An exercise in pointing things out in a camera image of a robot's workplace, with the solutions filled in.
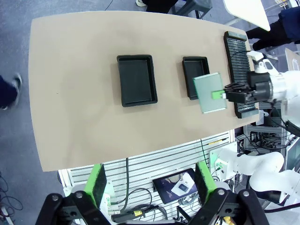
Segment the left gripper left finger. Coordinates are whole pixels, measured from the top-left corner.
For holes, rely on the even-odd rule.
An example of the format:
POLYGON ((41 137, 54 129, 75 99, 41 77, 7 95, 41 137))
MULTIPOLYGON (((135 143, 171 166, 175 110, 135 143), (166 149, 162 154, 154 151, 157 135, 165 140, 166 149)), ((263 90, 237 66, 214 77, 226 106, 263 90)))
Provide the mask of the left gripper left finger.
POLYGON ((70 225, 75 219, 82 219, 87 225, 109 225, 109 220, 99 208, 106 184, 104 166, 94 165, 84 190, 67 197, 51 193, 45 198, 36 224, 70 225))

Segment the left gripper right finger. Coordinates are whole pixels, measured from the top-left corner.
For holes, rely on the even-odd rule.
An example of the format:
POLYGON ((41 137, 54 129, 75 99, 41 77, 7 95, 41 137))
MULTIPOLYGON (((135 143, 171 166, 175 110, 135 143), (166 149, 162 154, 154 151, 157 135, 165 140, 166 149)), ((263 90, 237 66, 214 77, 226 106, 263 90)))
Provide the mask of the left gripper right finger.
POLYGON ((243 189, 239 193, 217 187, 205 162, 195 164, 194 183, 201 208, 188 220, 189 225, 215 225, 230 219, 234 225, 268 225, 269 222, 256 193, 243 189))

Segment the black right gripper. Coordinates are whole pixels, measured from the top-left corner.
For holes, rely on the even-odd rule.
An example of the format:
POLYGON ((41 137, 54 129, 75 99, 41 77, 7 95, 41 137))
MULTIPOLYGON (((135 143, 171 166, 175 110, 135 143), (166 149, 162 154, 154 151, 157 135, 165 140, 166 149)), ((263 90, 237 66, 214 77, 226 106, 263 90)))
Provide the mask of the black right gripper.
POLYGON ((247 74, 248 83, 233 82, 224 87, 224 90, 211 92, 213 100, 227 99, 229 102, 245 104, 248 101, 251 89, 251 98, 255 102, 269 101, 273 95, 270 74, 250 71, 247 74))

